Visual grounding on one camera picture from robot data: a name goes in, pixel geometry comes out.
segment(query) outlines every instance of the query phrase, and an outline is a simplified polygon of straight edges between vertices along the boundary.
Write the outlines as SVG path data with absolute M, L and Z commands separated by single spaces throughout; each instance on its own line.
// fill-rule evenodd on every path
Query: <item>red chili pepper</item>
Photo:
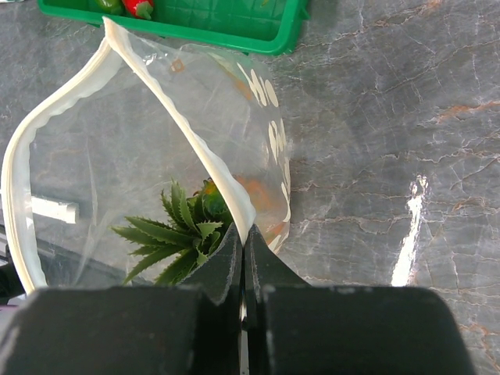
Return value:
M 153 13 L 155 6 L 153 0 L 122 0 L 122 3 L 134 17 L 145 20 L 151 19 L 151 13 Z

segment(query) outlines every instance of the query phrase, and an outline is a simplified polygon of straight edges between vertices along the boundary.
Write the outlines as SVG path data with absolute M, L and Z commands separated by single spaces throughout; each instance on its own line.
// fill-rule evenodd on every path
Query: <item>plastic crate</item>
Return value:
M 43 13 L 92 24 L 105 15 L 95 0 L 38 0 Z M 155 0 L 153 20 L 108 16 L 118 24 L 162 37 L 184 38 L 243 52 L 292 52 L 307 0 Z

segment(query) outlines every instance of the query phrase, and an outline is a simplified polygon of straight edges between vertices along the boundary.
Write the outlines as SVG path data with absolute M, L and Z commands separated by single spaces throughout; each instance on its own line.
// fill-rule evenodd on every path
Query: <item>countertop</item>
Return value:
M 294 54 L 253 56 L 291 141 L 280 257 L 311 284 L 431 288 L 478 373 L 500 373 L 500 4 L 311 0 L 309 12 Z M 1 155 L 102 36 L 33 0 L 0 5 Z

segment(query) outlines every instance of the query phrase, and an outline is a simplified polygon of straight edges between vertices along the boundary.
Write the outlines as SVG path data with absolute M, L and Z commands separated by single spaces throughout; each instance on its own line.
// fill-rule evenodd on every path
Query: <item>transparent bag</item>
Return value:
M 99 50 L 24 119 L 5 153 L 4 221 L 26 291 L 120 284 L 137 246 L 109 228 L 125 216 L 167 221 L 159 196 L 172 179 L 189 194 L 211 177 L 241 240 L 255 222 L 277 252 L 290 173 L 270 79 L 243 55 L 171 49 L 105 19 Z

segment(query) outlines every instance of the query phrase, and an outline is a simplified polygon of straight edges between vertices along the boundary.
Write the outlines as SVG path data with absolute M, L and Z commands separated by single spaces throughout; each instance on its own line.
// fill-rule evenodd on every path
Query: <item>pineapple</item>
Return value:
M 172 181 L 170 199 L 161 193 L 163 208 L 170 217 L 161 223 L 140 216 L 125 219 L 129 227 L 112 227 L 118 235 L 140 245 L 131 255 L 142 260 L 130 271 L 124 284 L 153 264 L 178 254 L 155 279 L 156 285 L 175 285 L 196 270 L 217 250 L 233 218 L 211 179 L 203 189 L 186 198 L 184 189 Z

